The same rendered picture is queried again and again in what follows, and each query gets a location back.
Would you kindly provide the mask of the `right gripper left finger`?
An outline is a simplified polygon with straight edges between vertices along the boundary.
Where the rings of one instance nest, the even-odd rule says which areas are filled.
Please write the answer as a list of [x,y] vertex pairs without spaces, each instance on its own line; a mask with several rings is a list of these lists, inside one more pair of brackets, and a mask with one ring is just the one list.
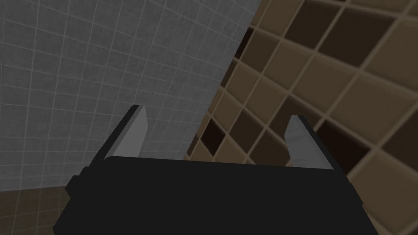
[[110,156],[138,157],[148,130],[144,106],[132,105],[95,154],[91,165]]

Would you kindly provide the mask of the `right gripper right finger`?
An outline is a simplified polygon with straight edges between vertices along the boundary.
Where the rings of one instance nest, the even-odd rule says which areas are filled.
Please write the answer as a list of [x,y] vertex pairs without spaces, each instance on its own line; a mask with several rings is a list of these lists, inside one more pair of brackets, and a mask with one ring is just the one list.
[[340,166],[304,116],[290,117],[284,138],[294,167],[340,171]]

